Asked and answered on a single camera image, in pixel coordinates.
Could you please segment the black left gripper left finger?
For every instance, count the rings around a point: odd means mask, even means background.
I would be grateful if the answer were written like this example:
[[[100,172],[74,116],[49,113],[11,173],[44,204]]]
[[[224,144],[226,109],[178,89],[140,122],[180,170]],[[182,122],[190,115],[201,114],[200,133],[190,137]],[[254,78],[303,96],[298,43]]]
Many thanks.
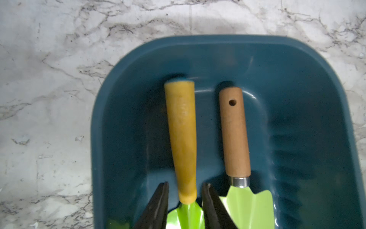
[[[169,183],[160,183],[134,229],[165,229],[168,215]]]

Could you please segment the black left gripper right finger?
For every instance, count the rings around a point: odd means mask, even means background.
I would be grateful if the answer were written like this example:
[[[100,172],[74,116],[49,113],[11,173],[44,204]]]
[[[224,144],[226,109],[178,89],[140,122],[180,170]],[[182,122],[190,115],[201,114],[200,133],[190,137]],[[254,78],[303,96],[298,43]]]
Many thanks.
[[[206,229],[238,229],[210,183],[203,184],[201,197]]]

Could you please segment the green shovel wooden handle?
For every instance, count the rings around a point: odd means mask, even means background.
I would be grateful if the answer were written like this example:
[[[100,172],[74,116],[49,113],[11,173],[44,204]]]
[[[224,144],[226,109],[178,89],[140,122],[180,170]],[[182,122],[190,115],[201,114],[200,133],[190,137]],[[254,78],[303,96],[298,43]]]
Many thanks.
[[[226,174],[230,188],[221,201],[239,229],[275,228],[273,197],[250,189],[251,164],[243,92],[228,87],[219,93]]]

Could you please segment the green trowel yellow foam handle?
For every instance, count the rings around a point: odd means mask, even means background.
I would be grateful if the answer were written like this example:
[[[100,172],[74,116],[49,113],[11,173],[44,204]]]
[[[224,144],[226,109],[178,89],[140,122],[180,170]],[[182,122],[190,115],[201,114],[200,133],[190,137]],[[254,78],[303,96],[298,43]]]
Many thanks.
[[[170,145],[179,206],[168,213],[168,229],[203,229],[204,212],[197,203],[197,134],[194,81],[185,78],[164,84]]]

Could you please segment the teal plastic storage box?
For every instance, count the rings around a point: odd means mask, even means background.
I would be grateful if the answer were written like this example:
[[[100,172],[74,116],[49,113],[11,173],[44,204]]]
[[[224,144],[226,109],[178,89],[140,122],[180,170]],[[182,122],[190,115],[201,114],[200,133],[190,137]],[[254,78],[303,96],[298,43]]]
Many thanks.
[[[167,37],[108,74],[91,117],[97,229],[363,229],[346,92],[295,39]]]

